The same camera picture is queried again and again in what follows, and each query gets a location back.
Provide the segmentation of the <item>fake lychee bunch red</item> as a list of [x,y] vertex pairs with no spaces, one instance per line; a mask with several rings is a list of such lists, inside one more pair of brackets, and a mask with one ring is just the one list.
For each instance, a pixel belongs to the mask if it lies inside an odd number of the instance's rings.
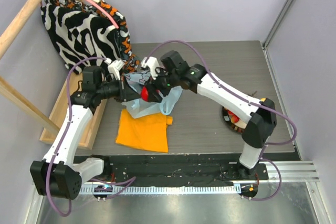
[[228,110],[227,114],[232,124],[237,124],[239,122],[240,118],[236,114],[234,114],[232,111]]

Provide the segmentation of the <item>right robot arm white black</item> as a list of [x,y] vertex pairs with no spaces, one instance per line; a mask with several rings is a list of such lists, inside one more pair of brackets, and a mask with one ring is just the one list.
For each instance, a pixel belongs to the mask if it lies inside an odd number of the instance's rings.
[[189,66],[174,50],[160,59],[144,58],[141,68],[148,70],[151,75],[141,91],[141,98],[146,102],[161,102],[173,87],[181,87],[217,102],[236,115],[246,126],[241,135],[243,151],[235,168],[231,170],[230,178],[250,179],[255,175],[262,150],[277,125],[272,100],[259,100],[238,91],[204,66]]

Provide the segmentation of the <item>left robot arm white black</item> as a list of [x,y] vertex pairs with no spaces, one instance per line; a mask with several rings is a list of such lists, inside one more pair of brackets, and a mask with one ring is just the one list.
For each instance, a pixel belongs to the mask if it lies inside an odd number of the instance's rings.
[[103,100],[114,98],[120,102],[132,101],[140,95],[127,83],[103,79],[103,69],[90,66],[82,71],[81,90],[70,96],[66,117],[49,151],[42,161],[34,161],[30,174],[37,192],[74,200],[82,184],[93,178],[105,182],[112,174],[109,159],[92,155],[80,164],[74,164],[75,152],[80,139]]

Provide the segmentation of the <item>fake red apple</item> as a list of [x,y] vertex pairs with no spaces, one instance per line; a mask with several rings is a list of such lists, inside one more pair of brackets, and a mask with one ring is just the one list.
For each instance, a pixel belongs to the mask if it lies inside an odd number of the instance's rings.
[[140,93],[141,99],[144,100],[145,102],[149,101],[149,92],[146,87],[143,87]]

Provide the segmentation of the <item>light blue printed plastic bag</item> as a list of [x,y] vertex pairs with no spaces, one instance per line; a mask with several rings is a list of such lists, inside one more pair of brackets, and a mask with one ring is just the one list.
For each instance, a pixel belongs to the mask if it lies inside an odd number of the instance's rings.
[[135,100],[122,102],[134,119],[156,113],[171,114],[183,91],[181,87],[172,87],[167,89],[166,95],[160,90],[156,90],[156,94],[153,94],[151,75],[146,70],[127,73],[123,76],[132,90],[140,95]]

